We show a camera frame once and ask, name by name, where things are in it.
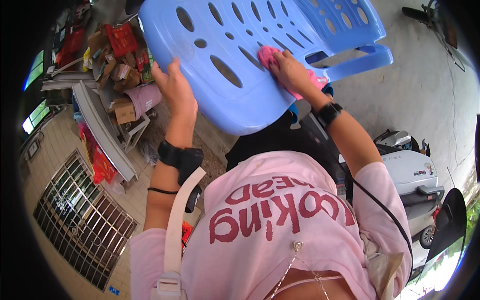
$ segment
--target window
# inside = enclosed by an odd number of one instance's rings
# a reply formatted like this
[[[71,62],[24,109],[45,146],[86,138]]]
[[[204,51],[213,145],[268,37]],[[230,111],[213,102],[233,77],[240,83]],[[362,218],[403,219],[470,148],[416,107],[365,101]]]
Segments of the window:
[[[33,61],[33,65],[30,68],[30,74],[25,81],[24,90],[28,88],[28,86],[33,82],[33,80],[37,79],[43,73],[43,50],[40,51],[35,57]]]
[[[101,291],[138,225],[93,183],[77,151],[50,180],[33,215],[58,253]]]
[[[33,129],[43,120],[43,118],[50,113],[50,108],[45,107],[46,100],[43,100],[36,109],[26,118],[22,127],[24,130],[30,134]]]

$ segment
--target watch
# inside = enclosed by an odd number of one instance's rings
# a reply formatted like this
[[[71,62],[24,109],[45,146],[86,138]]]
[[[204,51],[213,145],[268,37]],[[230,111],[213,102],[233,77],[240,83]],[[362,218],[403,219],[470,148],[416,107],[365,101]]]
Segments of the watch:
[[[343,108],[334,102],[329,102],[319,112],[315,112],[312,108],[312,114],[315,116],[317,121],[323,127],[323,129],[327,129],[330,123],[341,113]]]
[[[179,170],[178,184],[181,186],[188,177],[200,166],[204,160],[201,149],[185,148],[182,150],[163,141],[158,147],[160,161]]]

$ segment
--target blue plastic chair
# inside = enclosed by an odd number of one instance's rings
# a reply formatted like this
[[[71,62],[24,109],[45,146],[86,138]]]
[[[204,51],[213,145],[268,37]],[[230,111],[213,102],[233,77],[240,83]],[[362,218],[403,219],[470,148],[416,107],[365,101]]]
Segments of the blue plastic chair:
[[[145,0],[139,17],[160,68],[166,71],[179,57],[200,111],[221,130],[247,135],[275,122],[295,101],[258,62],[260,46],[289,49],[329,81],[393,62],[390,50],[375,44],[385,31],[367,0],[311,1]],[[309,65],[352,48],[368,54],[325,69]]]

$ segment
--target hand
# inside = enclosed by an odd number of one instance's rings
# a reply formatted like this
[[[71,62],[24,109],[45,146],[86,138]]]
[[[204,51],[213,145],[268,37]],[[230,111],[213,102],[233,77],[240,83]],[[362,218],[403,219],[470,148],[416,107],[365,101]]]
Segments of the hand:
[[[152,77],[168,102],[172,119],[195,124],[198,104],[190,84],[180,71],[180,60],[175,57],[167,71],[168,75],[154,62]]]
[[[271,72],[287,89],[305,96],[309,90],[316,88],[310,81],[305,67],[293,58],[290,51],[275,52],[273,56],[278,61],[280,68],[272,64]]]

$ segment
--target white plastic buckle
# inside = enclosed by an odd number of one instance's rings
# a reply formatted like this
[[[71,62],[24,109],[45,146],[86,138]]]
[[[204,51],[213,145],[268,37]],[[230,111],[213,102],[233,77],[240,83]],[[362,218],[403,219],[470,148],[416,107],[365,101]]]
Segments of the white plastic buckle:
[[[156,288],[152,289],[152,299],[186,299],[181,289],[180,274],[170,271],[160,276],[156,281]]]

